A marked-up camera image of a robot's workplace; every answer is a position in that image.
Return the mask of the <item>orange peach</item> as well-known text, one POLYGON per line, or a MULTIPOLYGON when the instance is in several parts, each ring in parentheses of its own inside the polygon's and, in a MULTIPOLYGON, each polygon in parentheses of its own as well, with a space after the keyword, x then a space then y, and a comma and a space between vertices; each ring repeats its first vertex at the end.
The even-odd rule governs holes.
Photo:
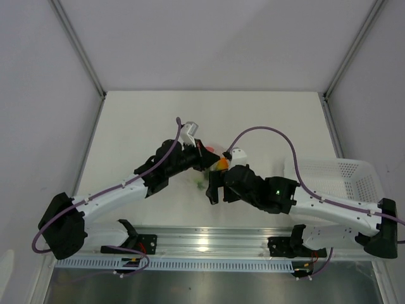
POLYGON ((229 161, 226 158, 220 158, 214 165, 215 171, 227 170, 229 166, 229 161))

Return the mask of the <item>green leafy vegetable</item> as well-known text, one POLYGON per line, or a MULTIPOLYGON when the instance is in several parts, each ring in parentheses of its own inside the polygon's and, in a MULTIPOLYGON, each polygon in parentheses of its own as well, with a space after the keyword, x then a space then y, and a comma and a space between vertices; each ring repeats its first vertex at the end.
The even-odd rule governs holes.
POLYGON ((194 182, 196 183, 198 190, 207 190, 209 186, 209 170, 197 172, 194 182))

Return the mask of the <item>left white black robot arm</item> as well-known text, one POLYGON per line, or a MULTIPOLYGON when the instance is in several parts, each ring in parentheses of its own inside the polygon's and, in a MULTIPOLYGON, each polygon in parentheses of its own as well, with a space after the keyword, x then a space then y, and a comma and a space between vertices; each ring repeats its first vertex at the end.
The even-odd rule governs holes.
POLYGON ((109 187, 87 198, 70 198, 57 194, 42 216, 38 228, 58 260, 78 252, 88 238, 85 225, 125 203, 143 200, 161 191, 169 178, 190 168, 204 171, 220 160, 200 140, 195 145, 165 141, 145 164, 134 170, 121 184, 109 187))

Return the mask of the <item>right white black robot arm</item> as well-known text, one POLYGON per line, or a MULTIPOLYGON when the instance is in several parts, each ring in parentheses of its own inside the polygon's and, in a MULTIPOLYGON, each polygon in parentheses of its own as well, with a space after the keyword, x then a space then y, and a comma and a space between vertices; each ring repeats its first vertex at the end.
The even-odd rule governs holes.
POLYGON ((206 196, 219 202, 223 189, 227 203, 244 201, 269 214, 313 216, 330 222, 326 227, 296 224, 289 237, 270 237, 268 248, 273 257, 325 257, 332 248, 361 247, 367 254, 386 259, 398 256, 396 203, 334 201, 309 190, 301 181, 285 177, 262 178, 249 165, 209 173, 206 196))

